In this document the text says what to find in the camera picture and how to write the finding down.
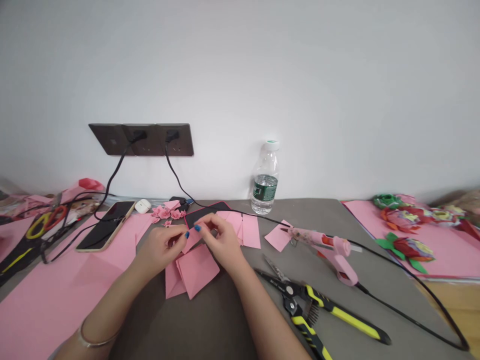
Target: yellow black pliers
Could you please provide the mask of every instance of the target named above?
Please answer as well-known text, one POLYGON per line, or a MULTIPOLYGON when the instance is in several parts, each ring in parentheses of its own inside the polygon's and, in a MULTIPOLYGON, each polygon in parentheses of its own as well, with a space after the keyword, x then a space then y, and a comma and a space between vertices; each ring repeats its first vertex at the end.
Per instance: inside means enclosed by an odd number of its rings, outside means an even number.
POLYGON ((382 344, 390 345, 392 343, 385 331, 328 299, 310 285, 290 281, 268 257, 264 257, 276 276, 271 276, 257 268, 255 271, 281 292, 283 307, 290 314, 291 321, 305 337, 317 359, 332 360, 329 352, 312 327, 318 318, 318 308, 323 308, 382 344), (295 297, 305 300, 307 303, 305 311, 299 306, 295 297))

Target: green bottle label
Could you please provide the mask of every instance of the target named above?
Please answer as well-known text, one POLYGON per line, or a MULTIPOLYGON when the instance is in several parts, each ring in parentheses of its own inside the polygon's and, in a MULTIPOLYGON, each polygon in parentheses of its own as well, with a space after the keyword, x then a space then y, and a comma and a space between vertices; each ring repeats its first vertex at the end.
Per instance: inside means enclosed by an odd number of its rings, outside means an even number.
POLYGON ((271 201, 275 198, 275 192, 277 191, 277 185, 267 186, 260 185, 255 182, 253 188, 253 197, 260 201, 271 201))

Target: desk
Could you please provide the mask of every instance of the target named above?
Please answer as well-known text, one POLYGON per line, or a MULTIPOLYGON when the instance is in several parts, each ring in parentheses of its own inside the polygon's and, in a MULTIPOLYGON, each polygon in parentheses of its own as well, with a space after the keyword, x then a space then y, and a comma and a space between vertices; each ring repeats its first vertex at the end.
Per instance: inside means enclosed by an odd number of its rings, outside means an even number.
MULTIPOLYGON (((201 201, 203 204, 214 202, 201 201)), ((247 200, 228 201, 228 204, 234 209, 251 212, 247 200)), ((285 219, 300 228, 355 240, 381 251, 337 200, 276 200, 268 217, 285 219)), ((263 238, 275 224, 262 219, 258 224, 262 249, 242 248, 253 267, 270 271, 262 257, 262 253, 266 254, 288 277, 308 282, 332 300, 385 330, 392 340, 392 345, 383 345, 331 314, 320 311, 314 328, 334 360, 473 359, 469 353, 441 342, 357 288, 340 283, 330 265, 316 257, 311 248, 299 243, 295 248, 288 245, 281 253, 276 251, 263 238)), ((140 245, 148 233, 145 233, 140 245)), ((447 339, 458 341, 428 300, 399 268, 366 252, 353 251, 348 261, 361 283, 374 295, 447 339)), ((0 288, 0 299, 22 276, 14 276, 0 288)), ((264 285, 287 318, 281 305, 281 295, 268 284, 264 285)), ((292 329, 304 344, 303 337, 293 326, 292 329)), ((161 273, 155 277, 133 303, 110 358, 256 359, 257 355, 237 290, 222 269, 191 301, 186 294, 165 300, 165 275, 161 273)))

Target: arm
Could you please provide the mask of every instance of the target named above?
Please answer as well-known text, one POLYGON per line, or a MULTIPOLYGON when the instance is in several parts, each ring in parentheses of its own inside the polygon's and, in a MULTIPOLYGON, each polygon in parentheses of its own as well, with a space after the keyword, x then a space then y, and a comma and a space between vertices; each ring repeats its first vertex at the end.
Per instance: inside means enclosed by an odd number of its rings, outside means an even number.
MULTIPOLYGON (((178 256, 187 238, 187 227, 184 225, 153 229, 128 269, 115 280, 86 317, 83 338, 91 343, 100 343, 115 336, 139 292, 178 256), (169 247, 171 240, 177 242, 169 247)), ((81 344, 75 332, 61 346, 55 360, 107 359, 114 342, 112 340, 101 347, 88 348, 81 344)))
POLYGON ((215 214, 204 216, 197 224, 201 222, 219 233, 215 239, 208 229, 198 225, 206 244, 235 283, 258 356, 263 360, 310 359, 245 260, 232 225, 215 214))

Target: bracelet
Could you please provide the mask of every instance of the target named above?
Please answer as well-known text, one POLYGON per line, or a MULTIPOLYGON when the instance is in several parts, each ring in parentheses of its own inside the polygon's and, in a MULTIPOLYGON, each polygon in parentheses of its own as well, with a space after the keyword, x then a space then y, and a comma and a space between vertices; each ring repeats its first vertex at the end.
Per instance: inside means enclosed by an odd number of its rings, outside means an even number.
POLYGON ((120 330, 118 330, 115 335, 113 335, 111 338, 109 338, 106 341, 97 342, 97 343, 88 342, 87 340, 85 340, 84 334, 83 334, 83 331, 82 331, 83 328, 84 328, 85 320, 87 320, 87 318, 85 318, 82 321, 80 327, 77 330, 78 341, 80 341, 80 344, 85 348, 99 348, 99 347, 102 347, 102 346, 108 344, 109 342, 111 342, 112 340, 115 340, 115 338, 118 336, 118 334, 120 332, 120 330))

